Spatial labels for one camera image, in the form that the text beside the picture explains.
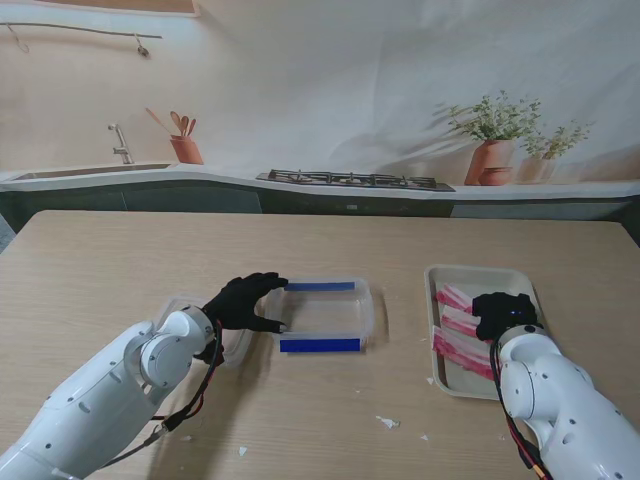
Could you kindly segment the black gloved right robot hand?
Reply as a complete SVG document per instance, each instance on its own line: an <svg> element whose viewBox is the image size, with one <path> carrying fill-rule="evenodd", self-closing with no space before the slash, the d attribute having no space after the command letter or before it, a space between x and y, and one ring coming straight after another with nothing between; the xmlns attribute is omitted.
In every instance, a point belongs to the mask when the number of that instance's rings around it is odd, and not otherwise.
<svg viewBox="0 0 640 480"><path fill-rule="evenodd" d="M539 324L535 306L524 293L479 295L472 300L472 315L480 319L475 335L482 341L493 341L517 326Z"/></svg>

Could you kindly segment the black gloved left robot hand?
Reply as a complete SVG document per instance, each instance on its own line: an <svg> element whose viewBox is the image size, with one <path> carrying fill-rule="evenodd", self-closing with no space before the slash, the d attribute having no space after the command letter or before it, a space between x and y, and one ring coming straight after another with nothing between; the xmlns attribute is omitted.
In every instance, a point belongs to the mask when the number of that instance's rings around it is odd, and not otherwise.
<svg viewBox="0 0 640 480"><path fill-rule="evenodd" d="M276 272L236 277L202 307L202 312L212 323L219 322L226 330L280 334L287 329L286 325L259 316L256 305L270 292L287 285L288 280Z"/></svg>

